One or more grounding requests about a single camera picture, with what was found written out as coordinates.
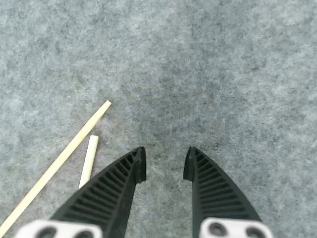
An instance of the wooden stick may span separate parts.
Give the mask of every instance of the wooden stick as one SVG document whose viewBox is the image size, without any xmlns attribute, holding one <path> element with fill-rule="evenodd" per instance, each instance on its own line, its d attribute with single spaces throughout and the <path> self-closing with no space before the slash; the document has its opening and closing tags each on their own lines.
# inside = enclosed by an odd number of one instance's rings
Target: wooden stick
<svg viewBox="0 0 317 238">
<path fill-rule="evenodd" d="M 84 186 L 90 179 L 91 171 L 93 169 L 94 159 L 96 155 L 97 145 L 99 137 L 97 135 L 91 135 L 89 138 L 87 153 L 85 157 L 83 171 L 79 182 L 79 189 Z"/>
<path fill-rule="evenodd" d="M 0 238 L 9 230 L 16 219 L 22 214 L 22 212 L 28 207 L 28 205 L 33 201 L 33 199 L 39 194 L 42 188 L 48 183 L 48 181 L 53 177 L 57 170 L 64 164 L 68 157 L 74 152 L 78 145 L 84 140 L 92 128 L 96 125 L 99 119 L 110 107 L 111 102 L 106 101 L 95 114 L 87 121 L 87 123 L 81 128 L 81 130 L 75 135 L 72 141 L 66 146 L 66 148 L 61 152 L 61 154 L 56 158 L 56 160 L 51 164 L 51 166 L 46 170 L 42 177 L 36 182 L 36 184 L 31 188 L 31 190 L 26 194 L 22 201 L 16 206 L 13 212 L 7 217 L 0 227 Z"/>
</svg>

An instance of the gray carpet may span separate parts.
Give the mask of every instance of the gray carpet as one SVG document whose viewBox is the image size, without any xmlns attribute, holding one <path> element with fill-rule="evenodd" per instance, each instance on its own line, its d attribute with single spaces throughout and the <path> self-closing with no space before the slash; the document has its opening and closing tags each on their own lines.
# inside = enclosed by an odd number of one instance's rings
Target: gray carpet
<svg viewBox="0 0 317 238">
<path fill-rule="evenodd" d="M 0 2 L 0 223 L 106 100 L 96 174 L 145 146 L 126 238 L 191 237 L 190 145 L 277 238 L 317 233 L 316 0 Z M 6 237 L 78 187 L 88 139 Z"/>
</svg>

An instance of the wooden dowel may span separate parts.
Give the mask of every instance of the wooden dowel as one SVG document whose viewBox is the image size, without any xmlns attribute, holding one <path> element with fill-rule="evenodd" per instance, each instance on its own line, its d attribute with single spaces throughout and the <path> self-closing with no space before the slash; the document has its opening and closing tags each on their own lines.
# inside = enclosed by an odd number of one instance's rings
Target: wooden dowel
<svg viewBox="0 0 317 238">
<path fill-rule="evenodd" d="M 57 170 L 64 164 L 68 157 L 74 152 L 78 145 L 84 140 L 92 128 L 96 125 L 99 119 L 110 107 L 111 102 L 106 101 L 95 114 L 86 122 L 86 124 L 81 128 L 81 130 L 75 135 L 71 142 L 66 146 L 66 148 L 61 152 L 61 154 L 55 159 L 51 166 L 46 170 L 46 172 L 40 177 L 36 184 L 31 188 L 31 190 L 26 194 L 22 201 L 16 206 L 13 212 L 7 217 L 7 219 L 0 226 L 0 238 L 9 230 L 13 223 L 19 218 L 22 212 L 30 205 L 33 199 L 39 194 L 42 188 L 48 183 L 48 181 L 53 177 Z"/>
<path fill-rule="evenodd" d="M 91 135 L 89 138 L 83 171 L 81 173 L 81 178 L 79 182 L 79 189 L 82 186 L 84 186 L 90 179 L 90 175 L 93 169 L 94 159 L 96 155 L 98 140 L 99 140 L 99 137 L 97 135 Z"/>
</svg>

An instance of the screw hole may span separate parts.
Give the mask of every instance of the screw hole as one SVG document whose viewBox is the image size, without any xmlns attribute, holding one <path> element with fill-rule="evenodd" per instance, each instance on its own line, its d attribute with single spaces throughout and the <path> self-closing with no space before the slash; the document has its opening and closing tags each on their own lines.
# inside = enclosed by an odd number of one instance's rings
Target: screw hole
<svg viewBox="0 0 317 238">
<path fill-rule="evenodd" d="M 54 227 L 46 227 L 38 233 L 36 238 L 53 238 L 55 233 L 56 229 Z"/>
<path fill-rule="evenodd" d="M 247 236 L 250 238 L 265 238 L 263 232 L 254 227 L 247 228 Z"/>
<path fill-rule="evenodd" d="M 94 236 L 91 232 L 85 231 L 77 234 L 75 238 L 94 238 Z"/>
<path fill-rule="evenodd" d="M 219 223 L 212 223 L 209 225 L 209 232 L 218 237 L 224 237 L 227 235 L 226 228 Z"/>
</svg>

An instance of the ridged black rubber pad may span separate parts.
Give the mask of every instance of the ridged black rubber pad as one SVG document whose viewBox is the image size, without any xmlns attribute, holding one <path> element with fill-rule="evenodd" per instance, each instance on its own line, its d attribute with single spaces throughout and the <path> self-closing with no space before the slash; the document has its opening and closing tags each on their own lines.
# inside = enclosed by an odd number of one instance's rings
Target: ridged black rubber pad
<svg viewBox="0 0 317 238">
<path fill-rule="evenodd" d="M 195 147 L 187 152 L 184 179 L 193 183 L 193 238 L 198 238 L 200 224 L 207 217 L 260 221 L 237 185 Z"/>
<path fill-rule="evenodd" d="M 146 153 L 138 147 L 91 178 L 51 219 L 95 224 L 105 238 L 124 238 L 135 186 L 145 180 Z"/>
</svg>

